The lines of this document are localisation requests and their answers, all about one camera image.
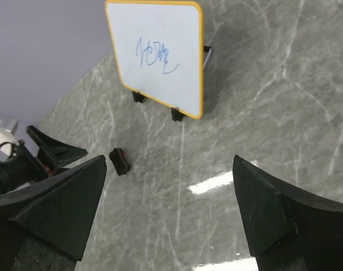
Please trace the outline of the yellow framed whiteboard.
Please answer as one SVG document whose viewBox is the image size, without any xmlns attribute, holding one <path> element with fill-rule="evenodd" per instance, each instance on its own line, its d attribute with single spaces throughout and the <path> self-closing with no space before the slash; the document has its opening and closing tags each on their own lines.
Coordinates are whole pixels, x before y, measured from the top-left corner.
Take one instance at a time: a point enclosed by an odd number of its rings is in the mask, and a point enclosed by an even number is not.
<svg viewBox="0 0 343 271">
<path fill-rule="evenodd" d="M 193 119 L 203 115 L 204 15 L 194 1 L 106 1 L 124 87 Z"/>
</svg>

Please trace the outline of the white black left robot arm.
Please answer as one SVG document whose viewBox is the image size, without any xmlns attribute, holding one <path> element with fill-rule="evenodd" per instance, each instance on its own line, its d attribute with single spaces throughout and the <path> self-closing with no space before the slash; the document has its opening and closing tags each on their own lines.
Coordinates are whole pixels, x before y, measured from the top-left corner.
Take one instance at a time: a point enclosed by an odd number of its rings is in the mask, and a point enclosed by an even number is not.
<svg viewBox="0 0 343 271">
<path fill-rule="evenodd" d="M 60 142 L 30 125 L 27 135 L 39 147 L 37 156 L 33 156 L 24 140 L 17 140 L 11 128 L 5 129 L 5 123 L 0 121 L 0 195 L 45 180 L 88 154 L 84 148 Z"/>
</svg>

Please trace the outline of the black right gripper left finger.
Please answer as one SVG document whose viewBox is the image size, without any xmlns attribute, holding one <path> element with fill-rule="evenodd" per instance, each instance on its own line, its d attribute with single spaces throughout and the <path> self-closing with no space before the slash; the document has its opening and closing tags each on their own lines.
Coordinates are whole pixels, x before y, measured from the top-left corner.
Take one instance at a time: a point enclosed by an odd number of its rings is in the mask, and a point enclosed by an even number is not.
<svg viewBox="0 0 343 271">
<path fill-rule="evenodd" d="M 0 195 L 0 270 L 74 270 L 103 191 L 103 155 Z"/>
</svg>

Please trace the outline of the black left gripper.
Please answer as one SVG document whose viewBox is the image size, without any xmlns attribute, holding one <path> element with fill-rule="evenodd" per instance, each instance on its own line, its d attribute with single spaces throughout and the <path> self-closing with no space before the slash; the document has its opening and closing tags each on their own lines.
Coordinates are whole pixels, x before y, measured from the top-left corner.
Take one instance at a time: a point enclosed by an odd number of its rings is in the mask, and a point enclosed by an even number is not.
<svg viewBox="0 0 343 271">
<path fill-rule="evenodd" d="M 39 147 L 38 160 L 53 173 L 88 154 L 84 148 L 53 139 L 33 125 L 27 127 L 27 134 Z M 0 161 L 0 195 L 25 183 L 39 182 L 47 178 L 47 171 L 23 142 L 3 142 L 0 144 L 0 150 L 7 144 L 11 146 L 11 155 L 5 161 Z"/>
</svg>

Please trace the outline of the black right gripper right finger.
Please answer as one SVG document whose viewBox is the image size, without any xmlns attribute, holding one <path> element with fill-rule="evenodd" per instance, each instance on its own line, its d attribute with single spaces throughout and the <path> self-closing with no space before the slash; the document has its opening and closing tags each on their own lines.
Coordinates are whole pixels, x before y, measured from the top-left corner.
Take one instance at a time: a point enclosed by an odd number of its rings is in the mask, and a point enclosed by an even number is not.
<svg viewBox="0 0 343 271">
<path fill-rule="evenodd" d="M 343 270 L 343 203 L 291 185 L 238 155 L 232 172 L 259 270 Z"/>
</svg>

